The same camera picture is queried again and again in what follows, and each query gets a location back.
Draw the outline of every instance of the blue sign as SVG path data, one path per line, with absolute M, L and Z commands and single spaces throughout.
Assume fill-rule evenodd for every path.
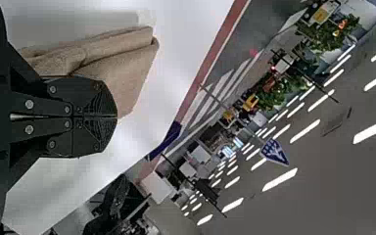
M 276 164 L 289 166 L 288 158 L 286 158 L 285 152 L 283 152 L 282 146 L 276 140 L 270 139 L 264 144 L 260 151 L 260 155 L 267 160 Z

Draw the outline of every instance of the bolt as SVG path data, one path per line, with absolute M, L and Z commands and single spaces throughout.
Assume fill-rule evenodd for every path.
M 33 132 L 33 126 L 32 125 L 27 125 L 25 128 L 25 133 L 30 135 Z
M 33 108 L 33 101 L 31 101 L 31 100 L 25 101 L 25 107 L 27 109 L 29 109 L 29 110 L 32 110 L 32 108 Z
M 8 157 L 8 151 L 4 150 L 0 152 L 0 160 L 5 160 Z
M 50 92 L 55 94 L 57 92 L 57 88 L 55 86 L 50 86 Z
M 56 142 L 51 140 L 50 143 L 48 143 L 48 147 L 50 147 L 50 149 L 54 149 L 56 147 Z

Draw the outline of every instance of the tan fabric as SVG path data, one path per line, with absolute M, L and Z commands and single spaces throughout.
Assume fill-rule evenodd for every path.
M 128 28 L 20 53 L 42 76 L 80 74 L 105 81 L 122 118 L 136 105 L 159 49 L 152 33 L 147 26 Z

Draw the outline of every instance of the green plant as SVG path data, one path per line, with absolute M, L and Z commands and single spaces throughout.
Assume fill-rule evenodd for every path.
M 346 22 L 343 28 L 341 28 L 342 22 Z M 316 23 L 307 26 L 305 23 L 298 22 L 297 34 L 307 36 L 310 40 L 309 48 L 322 54 L 343 47 L 345 38 L 356 28 L 358 22 L 359 18 L 353 14 L 345 16 L 338 23 L 327 21 L 320 27 Z

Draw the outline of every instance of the red stripe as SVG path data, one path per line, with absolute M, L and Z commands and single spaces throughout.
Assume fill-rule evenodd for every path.
M 188 90 L 187 95 L 185 96 L 184 101 L 179 107 L 178 114 L 175 117 L 175 121 L 182 122 L 185 115 L 188 112 L 188 109 L 191 107 L 195 97 L 197 96 L 197 91 L 200 88 L 200 84 L 206 79 L 206 75 L 212 67 L 212 63 L 218 59 L 218 52 L 224 45 L 225 40 L 230 34 L 230 31 L 234 27 L 237 19 L 241 17 L 243 9 L 246 7 L 248 0 L 235 0 L 231 6 L 230 11 L 228 12 L 227 17 L 224 20 L 221 28 L 218 31 L 218 34 L 215 37 L 215 40 L 206 55 L 206 58 L 203 61 L 203 64 L 200 67 L 200 70 L 197 73 L 191 87 Z

